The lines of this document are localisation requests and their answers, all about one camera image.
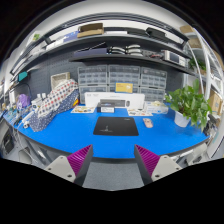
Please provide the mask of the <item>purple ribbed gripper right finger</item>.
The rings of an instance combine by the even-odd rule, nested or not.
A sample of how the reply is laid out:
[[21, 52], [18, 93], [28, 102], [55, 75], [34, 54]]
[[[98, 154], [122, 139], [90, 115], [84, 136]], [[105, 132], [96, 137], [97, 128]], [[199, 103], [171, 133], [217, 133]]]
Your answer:
[[168, 155], [159, 156], [139, 145], [134, 146], [134, 155], [145, 185], [181, 170]]

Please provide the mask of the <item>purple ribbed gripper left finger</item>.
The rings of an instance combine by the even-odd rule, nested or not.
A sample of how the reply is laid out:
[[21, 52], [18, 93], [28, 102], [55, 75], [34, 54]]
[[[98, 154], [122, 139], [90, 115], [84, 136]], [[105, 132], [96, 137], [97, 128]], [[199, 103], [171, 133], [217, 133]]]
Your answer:
[[59, 156], [45, 170], [65, 180], [82, 186], [93, 157], [93, 146], [88, 145], [75, 153]]

